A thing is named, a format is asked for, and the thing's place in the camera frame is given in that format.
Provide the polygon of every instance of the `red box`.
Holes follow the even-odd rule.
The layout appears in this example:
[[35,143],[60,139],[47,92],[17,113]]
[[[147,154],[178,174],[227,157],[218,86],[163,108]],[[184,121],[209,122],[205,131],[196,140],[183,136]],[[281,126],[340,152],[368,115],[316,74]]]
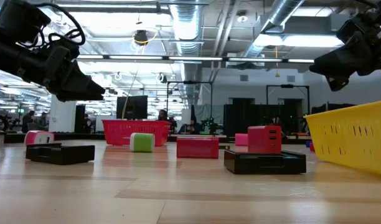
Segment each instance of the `red box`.
[[236,146],[248,146],[248,134],[235,134],[235,145]]
[[248,128],[248,151],[253,153],[281,153],[280,126],[255,126]]
[[314,143],[311,143],[311,144],[309,145],[309,150],[311,150],[311,152],[315,152]]
[[177,158],[218,159],[218,154],[218,138],[177,138]]
[[162,146],[167,142],[170,125],[168,121],[126,121],[102,120],[106,143],[114,146],[129,145],[133,133],[154,134],[154,145]]

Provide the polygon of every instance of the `red block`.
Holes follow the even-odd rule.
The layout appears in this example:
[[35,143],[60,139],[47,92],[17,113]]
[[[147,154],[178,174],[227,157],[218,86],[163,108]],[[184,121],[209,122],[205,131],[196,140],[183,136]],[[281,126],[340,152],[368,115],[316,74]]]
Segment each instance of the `red block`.
[[311,143],[311,144],[309,145],[309,150],[311,150],[311,152],[315,152],[314,143]]
[[235,134],[236,146],[248,146],[247,134]]
[[253,153],[280,153],[282,137],[280,126],[248,128],[248,151]]
[[218,138],[177,138],[177,158],[218,159]]

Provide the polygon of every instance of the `red basket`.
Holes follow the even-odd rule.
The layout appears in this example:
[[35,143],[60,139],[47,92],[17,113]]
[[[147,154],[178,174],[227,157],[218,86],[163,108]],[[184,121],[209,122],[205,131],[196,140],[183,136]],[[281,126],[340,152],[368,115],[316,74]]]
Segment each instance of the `red basket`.
[[115,146],[129,145],[129,137],[133,133],[154,134],[154,145],[162,146],[167,142],[171,125],[168,121],[102,120],[102,122],[106,143]]

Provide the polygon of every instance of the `metal frame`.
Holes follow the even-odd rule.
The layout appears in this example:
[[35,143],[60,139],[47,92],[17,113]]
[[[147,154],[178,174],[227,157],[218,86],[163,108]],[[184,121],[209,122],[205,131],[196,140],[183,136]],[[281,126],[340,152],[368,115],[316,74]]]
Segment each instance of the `metal frame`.
[[182,83],[184,85],[197,85],[197,84],[210,84],[210,87],[211,87],[211,91],[210,91],[210,118],[213,117],[213,82],[198,82],[198,81],[184,81],[184,82],[180,82],[180,81],[168,81],[167,82],[167,104],[166,104],[166,109],[167,109],[167,113],[168,113],[168,98],[169,98],[169,95],[168,95],[168,92],[170,91],[170,84],[171,83]]
[[294,87],[302,87],[307,89],[307,107],[308,107],[308,114],[310,110],[310,102],[309,102],[309,86],[307,85],[267,85],[265,89],[265,94],[266,94],[266,104],[269,105],[269,96],[268,96],[268,89],[269,87],[280,87],[280,88],[294,88]]

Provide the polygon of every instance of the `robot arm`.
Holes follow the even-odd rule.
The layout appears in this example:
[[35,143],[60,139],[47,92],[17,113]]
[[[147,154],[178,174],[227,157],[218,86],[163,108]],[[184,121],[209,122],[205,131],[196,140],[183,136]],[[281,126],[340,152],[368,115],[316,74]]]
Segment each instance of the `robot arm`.
[[358,2],[375,8],[374,12],[358,14],[349,19],[337,32],[344,46],[315,59],[310,71],[326,76],[332,91],[344,88],[349,77],[369,75],[381,70],[381,1]]
[[[66,35],[50,34],[49,41],[45,41],[42,31],[51,20],[37,8],[45,6],[62,11],[77,28]],[[39,34],[42,43],[37,45]],[[75,42],[76,37],[82,40]],[[32,5],[21,0],[5,0],[2,5],[0,70],[45,86],[60,101],[103,99],[105,89],[84,75],[74,60],[84,43],[85,35],[78,22],[55,4]]]

